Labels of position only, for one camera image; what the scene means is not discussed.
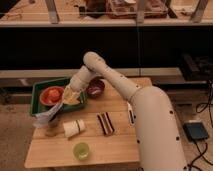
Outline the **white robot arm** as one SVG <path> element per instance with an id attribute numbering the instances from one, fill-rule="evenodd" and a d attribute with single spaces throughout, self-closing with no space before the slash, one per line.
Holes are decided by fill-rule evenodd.
<path id="1" fill-rule="evenodd" d="M 65 89 L 64 99 L 74 104 L 89 82 L 101 75 L 132 106 L 142 170 L 184 171 L 187 162 L 168 95 L 156 86 L 136 84 L 110 68 L 95 52 L 87 52 L 83 62 Z"/>

